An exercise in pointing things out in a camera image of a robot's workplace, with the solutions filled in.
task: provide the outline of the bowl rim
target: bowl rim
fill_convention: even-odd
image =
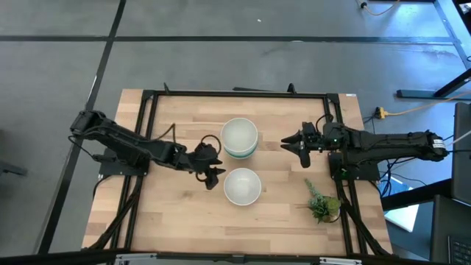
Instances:
[[[252,172],[252,173],[257,177],[258,183],[260,184],[260,185],[259,185],[260,188],[258,189],[258,195],[257,195],[257,197],[256,197],[253,201],[251,201],[251,202],[249,202],[249,203],[241,204],[241,203],[234,202],[234,201],[232,201],[232,200],[229,198],[229,196],[227,195],[227,192],[226,192],[226,181],[227,181],[227,179],[230,177],[230,175],[231,175],[233,172],[237,171],[237,170],[248,170],[248,171]],[[227,198],[231,203],[233,203],[233,204],[235,204],[235,205],[238,205],[238,206],[247,206],[247,205],[251,205],[252,203],[254,203],[254,202],[260,197],[261,193],[262,193],[262,182],[260,181],[260,177],[257,175],[257,173],[255,173],[255,172],[254,172],[253,170],[251,170],[251,169],[247,169],[247,168],[237,168],[237,169],[234,169],[234,170],[232,170],[231,172],[229,172],[229,174],[227,175],[227,177],[224,179],[224,195],[226,195],[226,198]]]
[[[248,122],[255,128],[255,141],[252,143],[252,145],[251,145],[249,148],[247,148],[247,149],[245,149],[245,150],[241,150],[241,151],[235,151],[235,150],[232,150],[231,148],[227,147],[226,144],[224,143],[224,137],[222,137],[222,132],[224,132],[224,128],[226,127],[226,125],[228,125],[230,122],[235,121],[235,120],[238,120],[238,119],[248,121]],[[246,118],[234,118],[234,119],[229,120],[228,122],[226,122],[226,123],[224,124],[224,126],[222,126],[222,129],[221,129],[221,132],[219,133],[219,135],[221,136],[222,145],[224,146],[224,148],[225,148],[226,150],[229,150],[229,152],[234,152],[234,153],[245,153],[245,152],[247,152],[247,151],[251,151],[252,148],[254,148],[254,146],[255,146],[255,145],[257,144],[257,142],[258,142],[258,129],[257,129],[257,127],[255,126],[255,124],[254,124],[252,121],[250,121],[249,119],[246,119]]]

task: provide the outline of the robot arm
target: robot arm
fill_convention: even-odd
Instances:
[[[372,134],[355,130],[343,124],[324,125],[323,134],[311,122],[303,122],[302,129],[281,140],[281,147],[298,155],[301,165],[311,165],[310,151],[339,150],[345,166],[366,162],[380,162],[394,158],[419,158],[441,161],[448,155],[442,138],[428,130],[407,134]]]
[[[107,119],[99,111],[81,111],[71,126],[72,135],[76,139],[96,140],[116,153],[116,158],[105,158],[94,155],[93,159],[116,159],[128,166],[138,167],[149,160],[159,166],[171,169],[205,174],[206,188],[211,190],[218,183],[217,175],[225,172],[224,169],[211,168],[219,165],[218,152],[210,144],[201,142],[193,152],[187,153],[186,146],[162,141],[149,140],[124,127],[117,125],[113,120]]]

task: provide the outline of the gray floor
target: gray floor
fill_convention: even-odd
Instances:
[[[469,35],[441,0],[467,51]],[[118,0],[0,1],[0,35],[107,35]],[[382,10],[388,4],[370,4]],[[447,36],[431,4],[400,4],[369,16],[354,0],[128,0],[118,35]],[[83,109],[104,43],[0,42],[0,159],[27,177],[0,178],[0,256],[30,254],[66,155],[68,128]],[[234,86],[356,93],[361,112],[390,112],[426,101],[401,100],[401,88],[437,89],[464,70],[453,46],[365,43],[115,43],[95,109],[109,117],[123,88],[228,91]],[[377,133],[453,133],[453,103],[388,117]],[[86,143],[92,152],[102,147]],[[414,161],[396,172],[433,183],[450,177],[451,159]],[[80,155],[52,251],[78,250],[99,165]],[[413,187],[420,184],[405,180]]]

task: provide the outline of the small plant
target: small plant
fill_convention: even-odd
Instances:
[[[312,215],[319,220],[317,223],[335,221],[339,216],[339,199],[320,194],[313,187],[311,181],[308,179],[304,179],[304,181],[312,195],[308,202],[308,208],[311,209]]]

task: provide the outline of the wooden tabletop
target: wooden tabletop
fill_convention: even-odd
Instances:
[[[118,124],[134,130],[141,94],[142,90],[123,90],[115,117]],[[340,94],[339,97],[344,123],[363,129],[356,95]],[[227,171],[219,176],[219,184],[212,191],[207,191],[205,185],[188,172],[176,172],[151,163],[144,178],[132,249],[147,252],[344,255],[340,220],[332,224],[317,224],[306,208],[311,195],[305,186],[305,178],[322,194],[336,197],[327,153],[312,152],[311,167],[303,169],[296,155],[280,148],[280,139],[294,134],[302,121],[316,121],[323,114],[322,101],[318,99],[160,96],[152,138],[175,123],[177,142],[191,151],[203,136],[219,135],[226,121],[244,117],[258,128],[258,147],[255,154],[246,160],[235,160],[222,151],[219,156],[223,161],[221,168]],[[252,169],[262,182],[258,200],[244,207],[229,202],[223,191],[225,177],[239,167]],[[83,247],[94,243],[113,220],[122,183],[123,177],[115,176],[98,187]],[[355,184],[365,225],[381,246],[391,252],[378,191],[366,181],[356,181]],[[124,244],[126,228],[125,219],[119,246]],[[354,250],[358,252],[355,225],[351,220],[350,232]]]

